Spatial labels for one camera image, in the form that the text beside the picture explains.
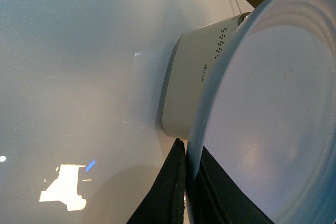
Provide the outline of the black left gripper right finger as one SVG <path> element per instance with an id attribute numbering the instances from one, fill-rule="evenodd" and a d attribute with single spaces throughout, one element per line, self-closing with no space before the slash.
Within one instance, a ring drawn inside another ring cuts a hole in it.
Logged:
<path id="1" fill-rule="evenodd" d="M 186 181 L 191 223 L 273 223 L 203 148 L 196 177 Z"/>

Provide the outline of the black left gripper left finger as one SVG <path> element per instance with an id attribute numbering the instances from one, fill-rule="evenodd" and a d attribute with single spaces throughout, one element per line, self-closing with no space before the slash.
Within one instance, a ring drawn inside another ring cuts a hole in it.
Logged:
<path id="1" fill-rule="evenodd" d="M 176 139 L 150 191 L 128 223 L 183 223 L 186 154 Z"/>

